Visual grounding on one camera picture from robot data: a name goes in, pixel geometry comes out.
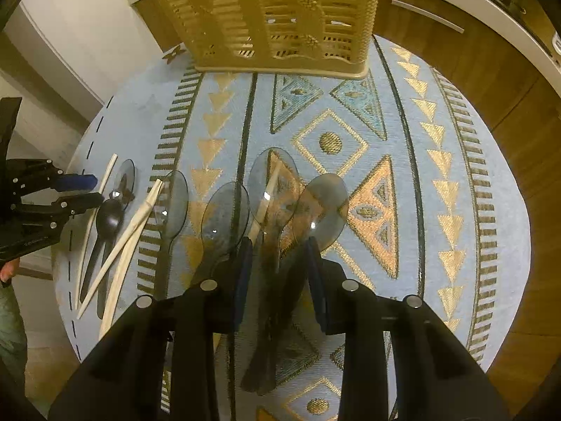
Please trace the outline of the person left hand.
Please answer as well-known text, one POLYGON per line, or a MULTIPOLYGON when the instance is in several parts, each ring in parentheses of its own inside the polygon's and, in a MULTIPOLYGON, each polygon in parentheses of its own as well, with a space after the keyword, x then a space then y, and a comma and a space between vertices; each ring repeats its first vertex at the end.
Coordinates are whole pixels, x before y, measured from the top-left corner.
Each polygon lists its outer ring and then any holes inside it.
POLYGON ((20 259, 6 262, 0 270, 0 280, 3 284, 10 284, 12 279, 17 275, 20 267, 20 259))

